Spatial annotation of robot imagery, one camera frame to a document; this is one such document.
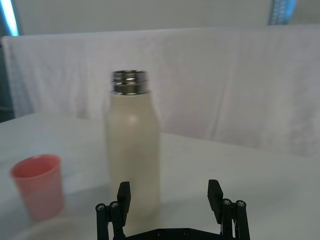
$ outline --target white cloth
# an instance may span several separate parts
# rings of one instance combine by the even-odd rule
[[[111,72],[142,69],[165,132],[320,157],[320,28],[5,37],[17,117],[101,119]]]

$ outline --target plastic cup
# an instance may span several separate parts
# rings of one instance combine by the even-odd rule
[[[63,208],[58,156],[42,154],[29,157],[18,162],[10,173],[33,219],[49,219]]]

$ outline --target white bottle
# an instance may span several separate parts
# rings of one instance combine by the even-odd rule
[[[124,228],[127,236],[155,228],[160,204],[160,128],[144,71],[115,71],[106,115],[106,149],[111,197],[130,182],[131,203]]]

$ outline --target table surface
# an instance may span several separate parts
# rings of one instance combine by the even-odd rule
[[[64,209],[33,221],[9,176],[29,156],[62,158]],[[170,134],[161,136],[159,228],[219,232],[207,200],[209,179],[247,203],[253,240],[315,240],[319,235],[320,161]],[[0,238],[95,240],[96,204],[109,204],[103,124],[32,114],[0,124]]]

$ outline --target wall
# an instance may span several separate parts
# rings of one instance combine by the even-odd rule
[[[26,35],[264,26],[272,0],[14,0]]]
[[[297,0],[290,24],[320,24],[320,0]]]

